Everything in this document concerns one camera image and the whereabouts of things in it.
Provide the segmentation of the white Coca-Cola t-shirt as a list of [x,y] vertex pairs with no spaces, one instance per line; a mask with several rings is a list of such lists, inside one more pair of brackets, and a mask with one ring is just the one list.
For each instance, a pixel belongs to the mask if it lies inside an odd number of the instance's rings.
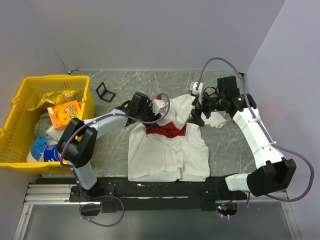
[[204,182],[209,177],[209,148],[199,125],[187,122],[194,99],[188,94],[171,99],[163,120],[150,128],[139,123],[131,131],[129,181]]

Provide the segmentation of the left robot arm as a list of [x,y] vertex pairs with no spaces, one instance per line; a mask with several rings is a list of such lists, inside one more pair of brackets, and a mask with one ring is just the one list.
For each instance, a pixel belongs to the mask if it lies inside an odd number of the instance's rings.
[[86,120],[70,120],[56,148],[60,164],[70,168],[80,194],[87,201],[94,201],[100,193],[91,165],[97,139],[136,122],[150,127],[163,119],[160,111],[168,105],[162,99],[151,100],[144,93],[136,92],[132,99],[107,114]]

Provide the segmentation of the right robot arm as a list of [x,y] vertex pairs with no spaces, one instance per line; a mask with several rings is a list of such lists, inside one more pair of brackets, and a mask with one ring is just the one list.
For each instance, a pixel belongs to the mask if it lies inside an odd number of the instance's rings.
[[256,170],[224,176],[218,193],[230,199],[236,191],[249,192],[255,197],[283,191],[288,188],[297,165],[268,141],[261,128],[259,110],[250,94],[237,87],[235,76],[217,80],[217,96],[210,96],[202,83],[192,82],[192,102],[189,123],[203,127],[212,113],[226,112],[243,133],[253,154]]

